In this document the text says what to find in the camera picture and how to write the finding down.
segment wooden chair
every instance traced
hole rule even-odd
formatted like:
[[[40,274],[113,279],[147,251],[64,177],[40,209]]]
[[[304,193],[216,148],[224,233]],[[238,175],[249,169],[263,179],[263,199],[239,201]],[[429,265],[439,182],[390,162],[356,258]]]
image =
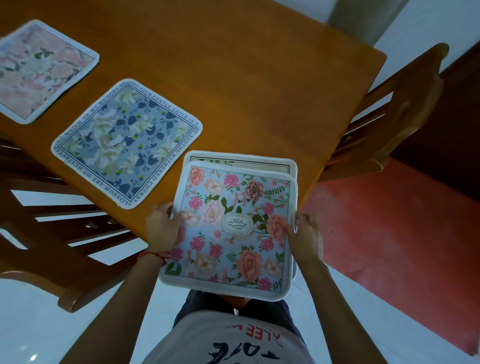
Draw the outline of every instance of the wooden chair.
[[[444,84],[438,72],[447,54],[448,45],[439,43],[370,91],[356,114],[393,92],[392,99],[348,126],[318,182],[380,172],[437,103]]]
[[[133,254],[113,265],[89,255],[136,239],[108,215],[36,220],[37,217],[102,212],[95,205],[23,206],[11,190],[79,194],[5,139],[0,139],[0,229],[26,249],[0,235],[0,278],[33,284],[58,296],[58,305],[75,312],[117,283],[135,264]],[[70,243],[125,233],[91,243]]]

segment red carpet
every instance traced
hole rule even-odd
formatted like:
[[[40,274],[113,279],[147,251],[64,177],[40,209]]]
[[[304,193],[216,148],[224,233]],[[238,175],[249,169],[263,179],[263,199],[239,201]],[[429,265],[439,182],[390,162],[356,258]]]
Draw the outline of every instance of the red carpet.
[[[302,211],[317,214],[327,264],[477,352],[479,203],[391,158],[381,173],[317,184]]]

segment wooden table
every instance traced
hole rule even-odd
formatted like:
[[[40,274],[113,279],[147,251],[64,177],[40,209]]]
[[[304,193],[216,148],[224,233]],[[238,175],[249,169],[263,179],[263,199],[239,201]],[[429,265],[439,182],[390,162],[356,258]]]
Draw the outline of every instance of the wooden table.
[[[100,63],[30,125],[0,132],[145,239],[152,206],[172,200],[182,158],[137,208],[124,210],[52,155],[50,145],[123,78],[196,116],[190,149],[291,158],[307,198],[386,56],[270,0],[1,0],[0,35],[39,19]]]

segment pink floral placemat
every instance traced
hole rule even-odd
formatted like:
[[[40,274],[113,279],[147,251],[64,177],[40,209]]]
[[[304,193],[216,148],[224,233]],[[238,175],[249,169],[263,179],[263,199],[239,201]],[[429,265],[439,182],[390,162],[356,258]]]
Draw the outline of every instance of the pink floral placemat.
[[[0,111],[20,124],[33,122],[99,60],[90,48],[32,20],[0,40]]]
[[[232,295],[285,292],[291,254],[284,226],[296,206],[290,206],[292,184],[285,173],[187,164],[174,204],[183,223],[164,279]]]

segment person's left hand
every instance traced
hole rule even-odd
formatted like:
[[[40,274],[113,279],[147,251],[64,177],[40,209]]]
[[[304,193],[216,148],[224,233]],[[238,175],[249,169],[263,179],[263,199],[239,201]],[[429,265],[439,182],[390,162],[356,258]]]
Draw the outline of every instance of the person's left hand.
[[[147,250],[152,252],[168,252],[173,248],[173,244],[179,233],[182,213],[179,213],[170,220],[167,209],[172,205],[173,202],[167,202],[155,206],[152,209],[152,213],[146,217]]]

